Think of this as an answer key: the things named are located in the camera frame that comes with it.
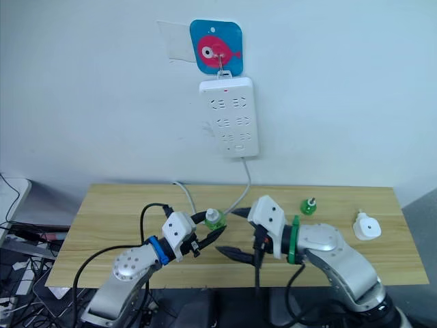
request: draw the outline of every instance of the white wall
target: white wall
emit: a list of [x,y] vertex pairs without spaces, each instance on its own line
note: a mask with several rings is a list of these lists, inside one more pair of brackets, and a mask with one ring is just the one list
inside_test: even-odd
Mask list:
[[434,0],[2,0],[0,164],[38,182],[28,219],[69,222],[51,206],[73,213],[92,182],[244,183],[207,76],[156,25],[196,18],[243,30],[256,184],[394,186],[402,205],[437,187]]

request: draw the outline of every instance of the white plug-in device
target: white plug-in device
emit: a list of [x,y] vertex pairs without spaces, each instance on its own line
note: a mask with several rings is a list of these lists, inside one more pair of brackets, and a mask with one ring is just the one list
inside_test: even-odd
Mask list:
[[355,236],[360,241],[370,241],[381,235],[381,227],[378,220],[360,212],[353,225]]
[[223,155],[231,158],[258,155],[252,80],[234,77],[204,81],[199,92]]

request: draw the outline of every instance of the floor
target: floor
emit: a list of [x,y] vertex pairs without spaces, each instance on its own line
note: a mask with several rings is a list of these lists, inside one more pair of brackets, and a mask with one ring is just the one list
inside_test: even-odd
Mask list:
[[[423,265],[427,271],[430,285],[422,286],[389,286],[388,292],[395,304],[407,315],[421,321],[427,327],[437,327],[437,190],[423,196],[403,209],[405,218],[412,232],[417,249],[421,255]],[[23,256],[14,252],[1,251],[0,278],[4,279],[6,273],[10,272],[8,264],[17,260],[23,260]],[[3,290],[13,286],[6,286],[3,283]],[[283,289],[271,288],[272,299],[278,304],[283,303]],[[153,315],[151,327],[181,328],[186,325],[179,325],[174,318],[181,312],[181,309],[196,298],[202,297],[204,291],[199,289],[175,290],[160,289],[154,290],[154,298],[158,301],[160,310]],[[310,305],[314,299],[326,297],[329,288],[295,288],[294,294],[303,307]],[[260,311],[255,302],[254,290],[252,288],[222,288],[214,290],[216,304],[214,308],[219,311],[219,325],[222,327],[266,327],[261,320]],[[31,297],[21,299],[25,304]],[[278,305],[275,320],[276,323],[285,322],[287,316],[281,317],[281,305]],[[201,313],[196,317],[201,320]],[[62,323],[65,327],[70,326],[70,313],[66,313]]]

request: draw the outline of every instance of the wooden table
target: wooden table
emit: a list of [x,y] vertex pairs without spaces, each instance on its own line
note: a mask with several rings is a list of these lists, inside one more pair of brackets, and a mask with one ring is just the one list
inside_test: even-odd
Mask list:
[[[197,210],[208,207],[227,208],[242,192],[243,186],[188,185]],[[366,187],[252,187],[240,207],[250,206],[262,195],[270,195],[290,220],[299,214],[299,205],[307,197],[316,197],[318,209],[311,217],[302,217],[306,224],[328,223],[338,227],[347,242],[361,252],[376,268],[386,285],[428,284],[411,233],[399,208],[392,188]],[[161,184],[94,184],[90,187],[67,235],[47,286],[71,286],[80,265],[90,255],[105,247],[137,244],[139,213],[148,203],[162,202],[174,210],[190,213],[184,192],[176,185]],[[380,222],[382,236],[373,241],[356,239],[352,224],[362,208]],[[146,215],[145,235],[161,237],[165,216],[160,208],[151,208]],[[200,257],[192,254],[180,263],[172,262],[155,273],[151,288],[252,287],[252,266],[227,259],[214,245],[229,245],[252,251],[253,228],[242,217],[229,215],[227,229]],[[208,233],[198,225],[197,235]],[[83,271],[79,286],[98,288],[111,272],[111,264],[120,250],[102,254]],[[289,265],[266,254],[261,269],[262,286],[285,286],[298,266]],[[309,265],[296,280],[297,286],[327,286],[328,281],[317,268]]]

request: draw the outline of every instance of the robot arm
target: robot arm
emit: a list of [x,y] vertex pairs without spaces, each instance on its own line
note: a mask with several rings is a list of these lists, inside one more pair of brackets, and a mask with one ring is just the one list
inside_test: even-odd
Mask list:
[[197,257],[199,250],[215,241],[225,227],[214,230],[202,241],[197,240],[196,224],[206,212],[190,217],[173,212],[163,225],[163,237],[149,237],[142,246],[123,251],[113,262],[108,280],[98,289],[81,320],[100,327],[122,327],[131,313],[141,287],[172,260],[177,262],[189,251]]
[[326,274],[349,311],[371,323],[369,327],[410,327],[393,306],[370,262],[345,242],[337,228],[323,223],[299,225],[298,220],[288,225],[282,208],[267,195],[234,214],[247,217],[254,226],[255,256],[234,247],[217,247],[224,255],[255,268],[261,267],[256,256],[259,252],[273,253],[278,259],[286,254],[290,264],[307,259]]

